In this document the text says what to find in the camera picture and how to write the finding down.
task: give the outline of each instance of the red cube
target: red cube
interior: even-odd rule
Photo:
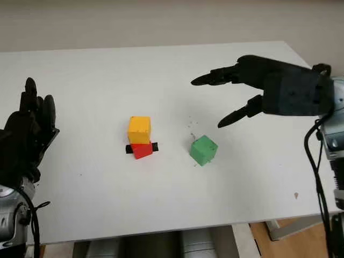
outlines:
[[[151,155],[153,153],[152,143],[149,144],[131,144],[136,159]]]

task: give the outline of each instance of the table leg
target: table leg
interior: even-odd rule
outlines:
[[[299,218],[295,222],[285,227],[280,227],[277,220],[266,221],[270,239],[272,241],[280,240],[282,238],[296,234],[319,223],[321,223],[320,215]]]

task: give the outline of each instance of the wooden block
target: wooden block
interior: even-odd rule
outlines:
[[[202,136],[191,145],[190,155],[201,166],[215,157],[218,146],[207,136]]]
[[[151,139],[151,118],[131,117],[127,132],[130,144],[149,144]]]
[[[149,144],[131,144],[135,158],[138,160],[142,157],[151,155],[153,153],[153,146]]]

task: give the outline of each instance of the wooden floor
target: wooden floor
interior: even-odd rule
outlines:
[[[286,219],[278,222],[283,227],[293,221],[293,219]],[[263,258],[327,257],[325,232],[322,224],[278,241],[270,241],[264,223],[251,224],[251,230]]]

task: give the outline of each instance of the small stain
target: small stain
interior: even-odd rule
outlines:
[[[190,133],[190,134],[191,134],[193,140],[196,141],[196,136],[193,133]]]

